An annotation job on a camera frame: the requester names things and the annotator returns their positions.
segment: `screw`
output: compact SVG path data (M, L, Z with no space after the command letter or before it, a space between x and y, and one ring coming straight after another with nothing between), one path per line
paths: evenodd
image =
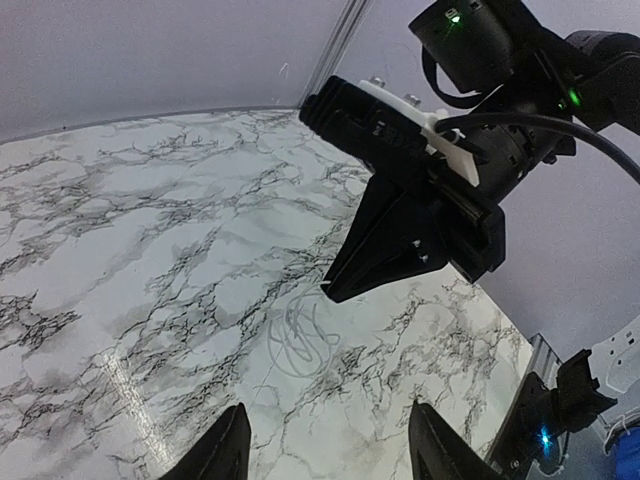
M386 85L386 83L384 83L384 80L382 80L380 77L371 77L369 83L373 83L376 87L380 88L384 88L384 86Z
M416 108L417 108L417 107L419 107L419 106L420 106L420 104L422 103L422 100L420 100L420 99L419 99L418 97L416 97L415 95L411 95L410 93L407 93L407 94L404 96L404 99L406 100L406 102L407 102L409 105L412 105L412 106L414 106L414 107L416 107Z

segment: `blue object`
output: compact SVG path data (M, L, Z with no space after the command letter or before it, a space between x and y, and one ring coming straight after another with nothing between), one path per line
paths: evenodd
M540 439L540 443L542 444L542 450L544 452L544 455L545 456L549 455L551 446L553 445L553 440L549 436L547 427L542 427L542 429L540 430L540 435L538 435L538 438Z
M623 433L616 453L616 479L640 480L640 428Z

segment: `marble tabletop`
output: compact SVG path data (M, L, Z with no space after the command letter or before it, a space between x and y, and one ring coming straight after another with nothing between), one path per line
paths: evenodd
M416 398L486 453L531 348L452 268L303 299L316 375L269 355L367 179L286 111L0 146L0 478L157 478L238 402L251 480L409 480Z

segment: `white cable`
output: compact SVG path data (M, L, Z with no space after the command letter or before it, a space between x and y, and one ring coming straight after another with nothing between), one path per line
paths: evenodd
M543 477L547 477L547 478L553 478L553 477L557 477L558 475L563 475L564 474L564 469L565 469L565 465L567 463L567 460L569 460L569 452L567 450L569 450L569 435L570 433L567 432L565 435L567 435L567 438L565 438L565 442L564 442L564 446L562 447L562 455L560 456L560 459L558 460L558 467L551 473L547 474L544 473L539 467L538 467L538 471L540 472L540 474Z
M340 335L326 333L318 325L316 320L317 303L314 303L311 308L311 314L304 312L302 303L305 298L324 297L324 292L311 293L311 290L327 283L309 285L300 295L293 297L287 303L284 315L281 317L282 322L279 322L280 317L274 317L269 321L267 335L269 356L274 367L285 375L293 378L313 378L324 374L333 361L336 347L341 341ZM314 345L314 342L318 343L318 340L314 339L319 339L319 342L326 347L327 358ZM277 354L274 352L274 343L281 345ZM284 352L290 369L284 368L278 363L282 352ZM300 363L311 366L317 363L318 365L313 371L305 373L299 368Z
M627 428L627 423L633 422L634 420L637 420L638 418L640 418L639 410L640 410L640 405L635 408L632 408L626 413L623 413L616 419L616 421L611 425L611 427L609 427L609 433L604 439L604 444L602 446L602 449L605 455L607 456L609 455L606 451L607 443L609 443L609 440L611 440L611 437L613 436L614 432L618 429L618 427L623 427L627 435L630 435L629 429Z

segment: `white plastic part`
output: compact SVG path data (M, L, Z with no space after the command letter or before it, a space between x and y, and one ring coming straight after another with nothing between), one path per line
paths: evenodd
M594 345L589 357L598 391L616 398L640 380L640 316L604 342Z
M393 93L367 80L361 80L358 86L360 89L420 125L422 127L422 134L429 141L429 146L447 158L447 165L449 165L451 170L467 180L474 187L480 184L480 177L478 176L476 164L473 161L473 154L449 142L434 130L438 120L449 116L446 110L438 110L435 113L423 112L406 100L396 97Z

